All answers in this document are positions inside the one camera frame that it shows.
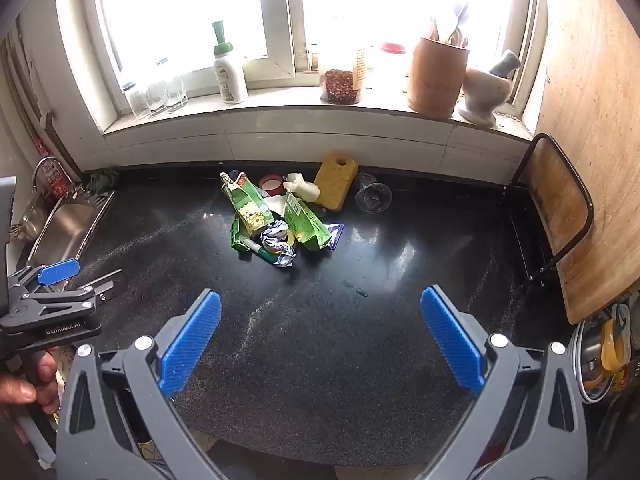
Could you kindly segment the person's left hand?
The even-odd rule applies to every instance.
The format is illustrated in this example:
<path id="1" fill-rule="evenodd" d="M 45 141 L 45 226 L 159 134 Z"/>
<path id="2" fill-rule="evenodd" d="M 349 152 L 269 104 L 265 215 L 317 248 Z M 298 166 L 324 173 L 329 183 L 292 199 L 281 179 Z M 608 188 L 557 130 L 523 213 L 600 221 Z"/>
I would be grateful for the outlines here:
<path id="1" fill-rule="evenodd" d="M 52 415 L 60 407 L 56 372 L 58 364 L 49 352 L 44 352 L 37 365 L 39 384 L 9 373 L 0 378 L 0 402 L 2 404 L 38 404 L 42 410 Z"/>

